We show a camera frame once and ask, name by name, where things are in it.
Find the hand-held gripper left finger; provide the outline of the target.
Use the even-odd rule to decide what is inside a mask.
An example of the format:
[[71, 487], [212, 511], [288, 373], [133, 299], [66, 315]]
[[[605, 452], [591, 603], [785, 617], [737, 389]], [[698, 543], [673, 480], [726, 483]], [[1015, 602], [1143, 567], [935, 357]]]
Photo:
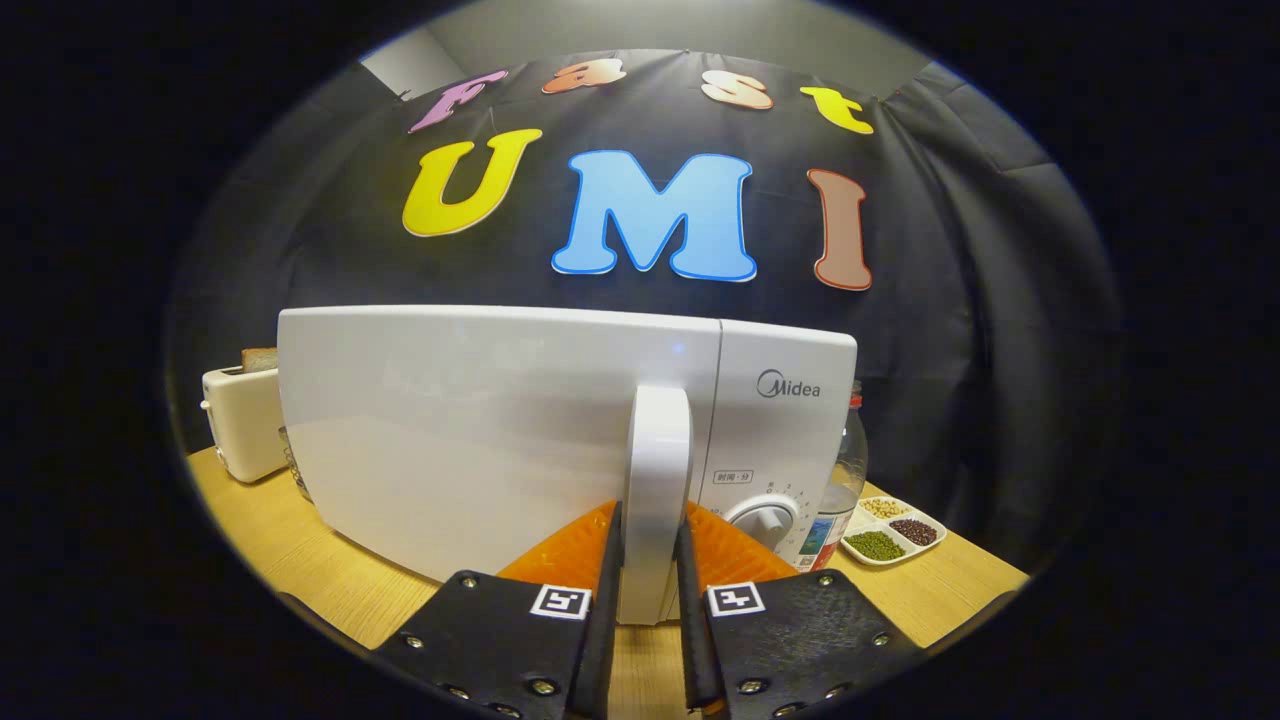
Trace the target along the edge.
[[433, 719], [603, 719], [622, 507], [571, 521], [497, 575], [461, 570], [383, 641], [375, 664], [442, 703]]

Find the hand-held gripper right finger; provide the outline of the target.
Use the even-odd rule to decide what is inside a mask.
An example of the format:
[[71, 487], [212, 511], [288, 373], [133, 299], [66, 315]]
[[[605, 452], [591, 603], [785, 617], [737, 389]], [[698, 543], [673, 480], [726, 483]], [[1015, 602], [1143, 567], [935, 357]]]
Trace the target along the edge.
[[840, 570], [799, 573], [687, 503], [675, 542], [687, 706], [705, 719], [850, 719], [922, 647]]

